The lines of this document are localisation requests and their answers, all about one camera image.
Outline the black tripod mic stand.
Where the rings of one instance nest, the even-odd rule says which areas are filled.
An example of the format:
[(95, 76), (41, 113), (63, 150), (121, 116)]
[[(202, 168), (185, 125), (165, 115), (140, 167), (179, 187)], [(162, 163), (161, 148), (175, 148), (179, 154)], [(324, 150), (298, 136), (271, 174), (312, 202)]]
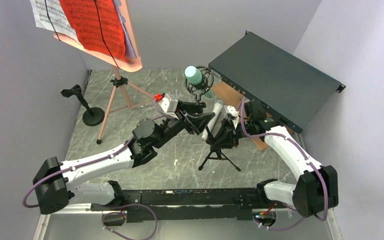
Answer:
[[(205, 160), (198, 167), (201, 171), (208, 160), (228, 161), (240, 172), (241, 169), (235, 165), (223, 152), (223, 149), (233, 149), (239, 145), (239, 133), (237, 127), (239, 124), (239, 112), (235, 107), (226, 105), (223, 100), (217, 100), (213, 107), (215, 116), (207, 124), (201, 139), (210, 146), (210, 152)], [(218, 132), (213, 135), (212, 130), (218, 117), (223, 116)]]

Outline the white handheld microphone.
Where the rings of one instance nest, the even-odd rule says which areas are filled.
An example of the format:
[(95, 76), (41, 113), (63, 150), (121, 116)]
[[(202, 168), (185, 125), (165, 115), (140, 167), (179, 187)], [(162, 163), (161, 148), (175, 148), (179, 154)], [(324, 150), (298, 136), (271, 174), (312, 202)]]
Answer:
[(216, 103), (214, 104), (212, 112), (215, 114), (215, 116), (207, 124), (207, 128), (205, 128), (205, 130), (202, 133), (201, 139), (203, 141), (206, 141), (208, 139), (208, 136), (212, 132), (212, 129), (213, 129), (224, 105), (225, 104), (222, 100), (217, 100)]

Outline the green condenser microphone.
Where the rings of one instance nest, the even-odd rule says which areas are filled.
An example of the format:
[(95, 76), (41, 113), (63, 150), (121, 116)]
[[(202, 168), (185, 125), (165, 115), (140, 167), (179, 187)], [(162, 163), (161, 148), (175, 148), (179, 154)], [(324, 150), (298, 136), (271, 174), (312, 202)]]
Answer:
[(194, 96), (195, 101), (199, 102), (202, 96), (213, 98), (214, 92), (212, 86), (214, 84), (214, 74), (212, 71), (203, 65), (188, 66), (184, 70), (186, 90)]

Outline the black round-base mic stand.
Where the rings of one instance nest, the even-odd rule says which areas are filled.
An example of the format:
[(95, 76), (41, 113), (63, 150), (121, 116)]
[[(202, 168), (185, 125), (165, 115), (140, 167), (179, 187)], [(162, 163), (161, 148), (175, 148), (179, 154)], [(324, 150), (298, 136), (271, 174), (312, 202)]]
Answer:
[(90, 107), (82, 94), (82, 88), (78, 84), (70, 89), (63, 89), (60, 93), (65, 98), (76, 96), (80, 104), (85, 108), (85, 112), (82, 115), (82, 121), (86, 126), (94, 127), (104, 121), (104, 110), (100, 107)]

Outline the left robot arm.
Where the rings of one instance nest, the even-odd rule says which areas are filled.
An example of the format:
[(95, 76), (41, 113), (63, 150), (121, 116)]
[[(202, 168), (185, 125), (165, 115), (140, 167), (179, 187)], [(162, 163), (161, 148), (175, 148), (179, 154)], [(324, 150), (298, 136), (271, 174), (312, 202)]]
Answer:
[(89, 157), (58, 161), (46, 159), (34, 176), (28, 194), (35, 193), (37, 204), (22, 204), (26, 208), (39, 208), (43, 215), (56, 213), (68, 205), (92, 203), (119, 209), (125, 202), (122, 188), (117, 181), (104, 183), (89, 181), (112, 172), (136, 168), (157, 156), (161, 148), (181, 131), (200, 135), (215, 117), (214, 112), (203, 113), (205, 104), (195, 105), (180, 101), (171, 116), (164, 112), (161, 123), (153, 118), (141, 119), (132, 131), (132, 137), (119, 146)]

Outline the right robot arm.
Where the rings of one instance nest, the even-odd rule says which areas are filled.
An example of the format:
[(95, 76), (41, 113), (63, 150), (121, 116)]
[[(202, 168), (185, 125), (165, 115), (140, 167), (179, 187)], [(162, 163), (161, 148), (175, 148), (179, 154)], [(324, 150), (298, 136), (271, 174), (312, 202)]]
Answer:
[(281, 202), (304, 218), (327, 219), (329, 209), (339, 204), (338, 174), (333, 166), (324, 166), (311, 157), (282, 121), (268, 116), (261, 101), (243, 102), (235, 108), (219, 100), (213, 113), (204, 133), (216, 160), (227, 160), (222, 150), (238, 147), (241, 138), (256, 138), (272, 148), (293, 173), (296, 184), (275, 178), (257, 184), (255, 200), (260, 207)]

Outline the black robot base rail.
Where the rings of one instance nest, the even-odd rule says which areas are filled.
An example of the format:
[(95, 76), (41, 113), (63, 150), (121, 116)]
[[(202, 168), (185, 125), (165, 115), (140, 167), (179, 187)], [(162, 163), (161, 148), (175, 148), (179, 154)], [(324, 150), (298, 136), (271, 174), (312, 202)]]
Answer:
[(254, 187), (214, 189), (124, 190), (123, 212), (128, 223), (158, 220), (236, 219), (275, 206)]

